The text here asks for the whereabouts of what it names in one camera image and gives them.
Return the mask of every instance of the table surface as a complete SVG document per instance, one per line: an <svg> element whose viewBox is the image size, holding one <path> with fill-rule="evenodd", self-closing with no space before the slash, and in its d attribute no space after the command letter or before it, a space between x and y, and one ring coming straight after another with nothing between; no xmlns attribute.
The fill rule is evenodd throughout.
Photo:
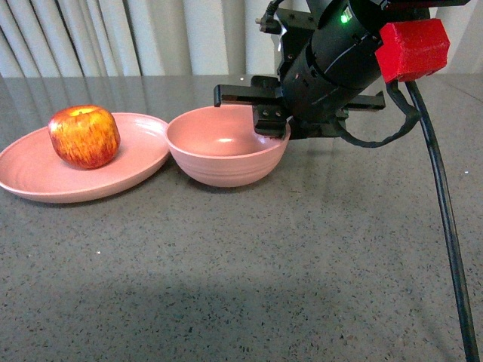
<svg viewBox="0 0 483 362"><path fill-rule="evenodd" d="M248 82L0 79L0 150L67 106L170 121L212 104L214 85ZM481 350L483 76L419 84ZM397 130L403 115L386 101L351 113L349 129L367 140ZM98 201L42 204L0 189L0 205L0 360L463 360L419 126L381 149L291 141L270 175L237 189L197 183L170 158Z"/></svg>

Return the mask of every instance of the red block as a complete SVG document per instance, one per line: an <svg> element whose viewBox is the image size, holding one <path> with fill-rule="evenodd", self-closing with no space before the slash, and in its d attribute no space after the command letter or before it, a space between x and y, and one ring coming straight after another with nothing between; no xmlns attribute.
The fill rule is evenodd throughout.
<svg viewBox="0 0 483 362"><path fill-rule="evenodd" d="M446 66L450 41L440 19L387 23L376 51L384 81L413 81Z"/></svg>

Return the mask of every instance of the white curtain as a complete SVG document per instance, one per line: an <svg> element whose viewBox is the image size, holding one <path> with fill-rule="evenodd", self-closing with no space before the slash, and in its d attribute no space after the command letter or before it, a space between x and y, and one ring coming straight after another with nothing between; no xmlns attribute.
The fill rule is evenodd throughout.
<svg viewBox="0 0 483 362"><path fill-rule="evenodd" d="M274 74L258 31L269 0L0 0L2 77ZM308 11L304 0L283 8ZM451 40L443 72L483 72L483 0L432 9Z"/></svg>

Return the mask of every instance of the black cable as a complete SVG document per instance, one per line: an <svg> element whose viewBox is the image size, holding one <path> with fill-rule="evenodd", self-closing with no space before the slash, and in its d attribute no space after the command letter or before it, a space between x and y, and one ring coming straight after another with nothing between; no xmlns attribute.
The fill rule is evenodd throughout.
<svg viewBox="0 0 483 362"><path fill-rule="evenodd" d="M466 287L465 271L463 268L463 260L461 259L460 244L458 242L458 234L456 223L454 221L453 208L451 206L450 193L448 189L448 181L446 180L445 166L439 151L438 140L429 118L428 110L424 104L421 93L419 92L416 82L406 82L406 88L411 95L414 106L421 113L421 127L423 128L424 139L431 158L432 171L435 177L436 192L438 194L439 208L441 210L441 218L443 220L443 228L445 230L446 248L448 250L448 258L450 262L451 278L453 280L454 296L458 316L460 318L460 329L463 337L463 346L465 349L467 362L479 362L478 346L476 345L475 329L469 305L468 290Z"/></svg>
<svg viewBox="0 0 483 362"><path fill-rule="evenodd" d="M284 0L273 0L272 2L269 3L268 7L266 8L266 14L269 16L273 17L275 12L278 9L278 6L283 2Z"/></svg>
<svg viewBox="0 0 483 362"><path fill-rule="evenodd" d="M391 97L397 107L399 107L399 109L402 110L402 112L406 115L405 122L401 128L392 136L389 136L382 141L364 141L354 137L348 130L342 127L337 118L330 118L329 122L340 138L355 146L365 147L367 149L376 149L385 146L392 141L396 141L411 132L417 122L421 119L421 114L417 111L417 109L408 103L404 94L398 88L397 80L387 83L386 89L388 95Z"/></svg>

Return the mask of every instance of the red apple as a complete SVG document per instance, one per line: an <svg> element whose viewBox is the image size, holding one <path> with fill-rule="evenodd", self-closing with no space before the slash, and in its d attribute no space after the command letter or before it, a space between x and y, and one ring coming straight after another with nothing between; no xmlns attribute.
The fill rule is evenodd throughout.
<svg viewBox="0 0 483 362"><path fill-rule="evenodd" d="M60 158L85 169L111 161L121 143L112 114L90 104L57 112L48 122L48 133Z"/></svg>

